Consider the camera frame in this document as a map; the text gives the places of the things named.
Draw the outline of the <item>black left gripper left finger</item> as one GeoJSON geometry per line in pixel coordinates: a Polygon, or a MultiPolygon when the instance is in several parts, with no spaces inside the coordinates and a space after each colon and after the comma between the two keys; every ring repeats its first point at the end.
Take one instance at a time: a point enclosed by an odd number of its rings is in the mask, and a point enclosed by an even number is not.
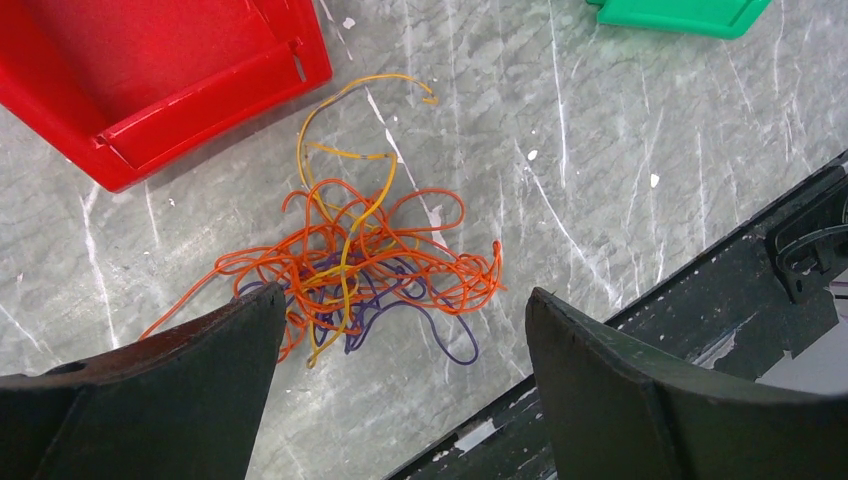
{"type": "Polygon", "coordinates": [[[5,479],[241,479],[285,329],[277,284],[130,345],[1,380],[5,479]]]}

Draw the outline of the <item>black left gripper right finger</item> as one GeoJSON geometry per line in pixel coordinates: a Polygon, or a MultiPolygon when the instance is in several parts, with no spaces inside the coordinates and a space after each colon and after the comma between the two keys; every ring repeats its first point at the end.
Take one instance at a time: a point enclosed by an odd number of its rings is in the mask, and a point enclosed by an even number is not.
{"type": "Polygon", "coordinates": [[[692,365],[531,293],[525,330],[562,479],[843,479],[847,398],[692,365]]]}

